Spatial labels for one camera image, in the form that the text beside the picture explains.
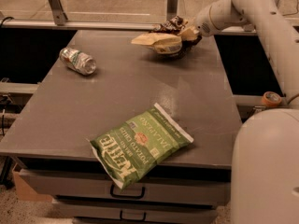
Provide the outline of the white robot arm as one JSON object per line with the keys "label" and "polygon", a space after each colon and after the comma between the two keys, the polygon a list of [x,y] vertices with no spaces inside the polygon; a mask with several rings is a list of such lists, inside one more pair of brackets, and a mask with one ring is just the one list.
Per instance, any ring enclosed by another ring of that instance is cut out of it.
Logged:
{"label": "white robot arm", "polygon": [[218,0],[196,14],[202,36],[249,23],[269,68],[251,76],[290,103],[248,118],[234,145],[231,224],[299,224],[298,32],[279,12],[278,0]]}

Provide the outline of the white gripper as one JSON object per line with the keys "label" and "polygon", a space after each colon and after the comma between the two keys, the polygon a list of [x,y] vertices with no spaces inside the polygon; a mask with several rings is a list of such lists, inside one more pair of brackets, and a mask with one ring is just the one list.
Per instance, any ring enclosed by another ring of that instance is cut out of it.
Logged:
{"label": "white gripper", "polygon": [[194,41],[201,36],[211,36],[214,34],[215,29],[210,17],[211,9],[212,5],[203,8],[195,17],[195,26],[189,26],[180,33],[184,41]]}

